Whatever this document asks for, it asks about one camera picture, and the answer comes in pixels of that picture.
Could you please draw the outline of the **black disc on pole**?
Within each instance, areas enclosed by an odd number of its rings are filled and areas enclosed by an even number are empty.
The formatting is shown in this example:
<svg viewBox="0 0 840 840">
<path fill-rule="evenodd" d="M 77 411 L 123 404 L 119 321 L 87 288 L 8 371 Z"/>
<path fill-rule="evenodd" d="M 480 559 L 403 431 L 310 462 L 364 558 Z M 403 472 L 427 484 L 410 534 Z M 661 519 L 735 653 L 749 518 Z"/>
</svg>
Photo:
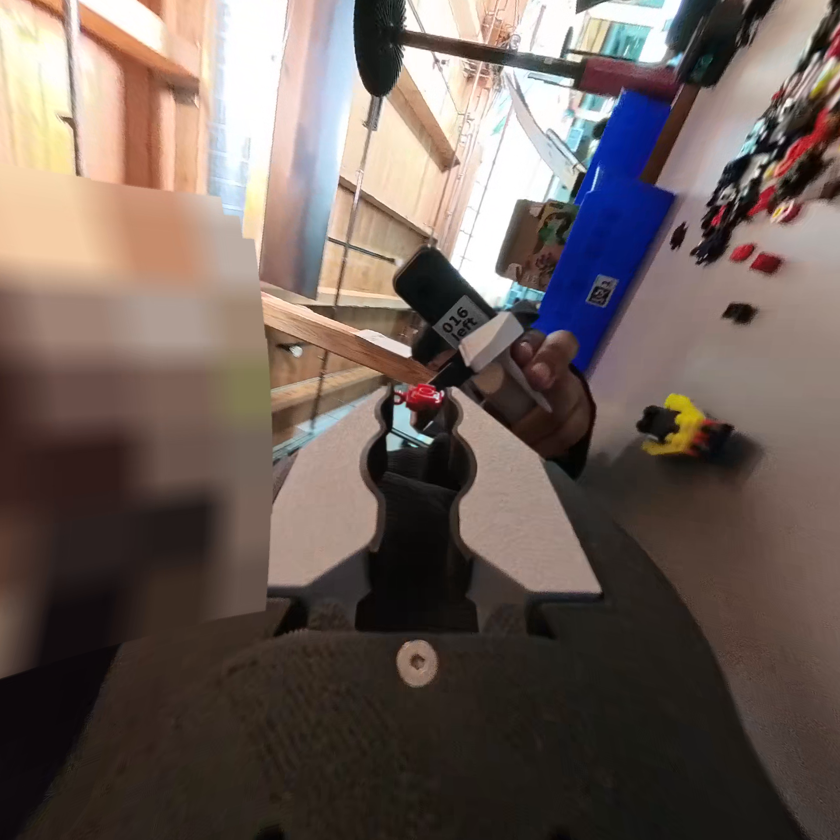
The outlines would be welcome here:
<svg viewBox="0 0 840 840">
<path fill-rule="evenodd" d="M 641 65 L 602 55 L 581 60 L 540 56 L 417 32 L 406 27 L 404 1 L 356 1 L 353 47 L 363 85 L 378 98 L 395 88 L 403 70 L 406 48 L 566 79 L 572 82 L 573 89 L 604 98 L 616 98 L 623 91 L 631 91 L 672 102 L 683 84 L 676 69 L 668 66 Z"/>
</svg>

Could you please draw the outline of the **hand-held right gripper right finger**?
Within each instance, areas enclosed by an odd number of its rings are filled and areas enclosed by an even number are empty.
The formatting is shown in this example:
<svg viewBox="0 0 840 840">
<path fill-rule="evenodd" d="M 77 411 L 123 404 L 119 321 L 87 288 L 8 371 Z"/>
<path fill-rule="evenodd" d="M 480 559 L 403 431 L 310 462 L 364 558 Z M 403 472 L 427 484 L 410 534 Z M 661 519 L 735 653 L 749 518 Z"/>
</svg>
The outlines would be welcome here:
<svg viewBox="0 0 840 840">
<path fill-rule="evenodd" d="M 459 392 L 449 401 L 467 464 L 455 509 L 455 536 L 471 561 L 467 596 L 601 597 L 541 458 Z"/>
</svg>

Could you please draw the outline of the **person's left hand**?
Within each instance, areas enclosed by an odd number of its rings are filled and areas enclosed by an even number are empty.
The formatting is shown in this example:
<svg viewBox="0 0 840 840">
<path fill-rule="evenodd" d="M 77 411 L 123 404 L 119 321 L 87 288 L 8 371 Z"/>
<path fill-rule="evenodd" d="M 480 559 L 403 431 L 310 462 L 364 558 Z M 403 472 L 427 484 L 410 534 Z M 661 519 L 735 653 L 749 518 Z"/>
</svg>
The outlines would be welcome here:
<svg viewBox="0 0 840 840">
<path fill-rule="evenodd" d="M 544 334 L 530 329 L 511 346 L 512 359 L 549 409 L 535 406 L 506 426 L 546 460 L 573 446 L 588 426 L 585 396 L 570 372 L 578 350 L 577 339 L 565 330 Z"/>
</svg>

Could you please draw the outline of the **pile of lego pieces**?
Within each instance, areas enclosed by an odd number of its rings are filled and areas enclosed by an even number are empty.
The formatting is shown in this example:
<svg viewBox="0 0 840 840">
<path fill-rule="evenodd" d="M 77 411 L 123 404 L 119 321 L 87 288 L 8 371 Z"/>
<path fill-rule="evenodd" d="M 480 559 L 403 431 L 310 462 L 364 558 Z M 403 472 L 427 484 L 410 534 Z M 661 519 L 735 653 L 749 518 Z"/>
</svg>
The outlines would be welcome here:
<svg viewBox="0 0 840 840">
<path fill-rule="evenodd" d="M 689 252 L 697 266 L 725 256 L 742 224 L 789 224 L 812 200 L 838 197 L 839 3 L 828 2 L 792 73 L 723 167 Z"/>
</svg>

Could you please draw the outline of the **small red lego clip piece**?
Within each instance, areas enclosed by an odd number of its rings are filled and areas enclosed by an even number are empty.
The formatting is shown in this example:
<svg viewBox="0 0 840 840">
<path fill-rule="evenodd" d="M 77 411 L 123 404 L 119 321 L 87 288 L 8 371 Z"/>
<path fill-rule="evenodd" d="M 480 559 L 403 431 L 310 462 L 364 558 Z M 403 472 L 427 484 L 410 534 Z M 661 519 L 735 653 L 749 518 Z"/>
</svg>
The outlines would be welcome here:
<svg viewBox="0 0 840 840">
<path fill-rule="evenodd" d="M 394 406 L 404 406 L 413 413 L 436 413 L 445 401 L 445 391 L 438 390 L 432 385 L 412 385 L 404 391 L 394 391 Z"/>
</svg>

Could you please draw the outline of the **person's black sweater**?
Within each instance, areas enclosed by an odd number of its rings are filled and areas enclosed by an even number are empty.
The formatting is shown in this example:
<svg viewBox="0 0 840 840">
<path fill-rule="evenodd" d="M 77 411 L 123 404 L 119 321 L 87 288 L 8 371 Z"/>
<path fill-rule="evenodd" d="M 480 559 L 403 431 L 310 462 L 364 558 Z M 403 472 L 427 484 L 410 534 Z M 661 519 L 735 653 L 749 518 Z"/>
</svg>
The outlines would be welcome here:
<svg viewBox="0 0 840 840">
<path fill-rule="evenodd" d="M 407 444 L 388 455 L 381 481 L 386 525 L 382 554 L 430 561 L 445 544 L 449 438 Z M 79 739 L 122 646 L 93 650 L 2 680 L 2 838 L 15 838 L 45 799 Z"/>
</svg>

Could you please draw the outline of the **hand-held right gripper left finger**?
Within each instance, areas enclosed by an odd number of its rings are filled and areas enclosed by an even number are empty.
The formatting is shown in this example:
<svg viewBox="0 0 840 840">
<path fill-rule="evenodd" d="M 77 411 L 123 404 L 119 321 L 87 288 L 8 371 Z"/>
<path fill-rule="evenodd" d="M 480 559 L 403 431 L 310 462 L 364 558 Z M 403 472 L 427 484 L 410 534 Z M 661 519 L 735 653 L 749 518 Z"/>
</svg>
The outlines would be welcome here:
<svg viewBox="0 0 840 840">
<path fill-rule="evenodd" d="M 361 601 L 369 554 L 384 528 L 383 497 L 369 468 L 389 428 L 382 387 L 297 452 L 270 517 L 268 591 L 300 601 Z"/>
</svg>

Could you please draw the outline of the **blue plastic bin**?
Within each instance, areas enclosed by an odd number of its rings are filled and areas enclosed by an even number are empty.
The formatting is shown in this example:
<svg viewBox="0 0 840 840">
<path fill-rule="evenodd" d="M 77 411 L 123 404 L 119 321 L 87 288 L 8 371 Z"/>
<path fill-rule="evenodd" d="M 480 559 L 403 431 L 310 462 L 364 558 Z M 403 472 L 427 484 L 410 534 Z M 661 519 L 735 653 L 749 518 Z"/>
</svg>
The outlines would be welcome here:
<svg viewBox="0 0 840 840">
<path fill-rule="evenodd" d="M 676 199 L 635 178 L 601 176 L 584 195 L 533 327 L 573 333 L 588 372 Z"/>
<path fill-rule="evenodd" d="M 574 202 L 581 204 L 599 182 L 641 175 L 667 118 L 670 102 L 623 90 L 617 98 Z"/>
</svg>

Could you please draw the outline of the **black yellow red lego model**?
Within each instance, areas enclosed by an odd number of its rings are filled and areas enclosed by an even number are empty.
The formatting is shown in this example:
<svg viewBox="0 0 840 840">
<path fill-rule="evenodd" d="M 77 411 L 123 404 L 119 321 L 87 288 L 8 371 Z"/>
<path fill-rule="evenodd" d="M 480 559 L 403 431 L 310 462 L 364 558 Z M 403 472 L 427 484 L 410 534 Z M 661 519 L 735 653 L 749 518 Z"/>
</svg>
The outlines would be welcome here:
<svg viewBox="0 0 840 840">
<path fill-rule="evenodd" d="M 644 436 L 643 451 L 651 456 L 709 461 L 725 448 L 733 426 L 707 415 L 687 396 L 670 394 L 662 406 L 643 410 L 636 430 Z"/>
</svg>

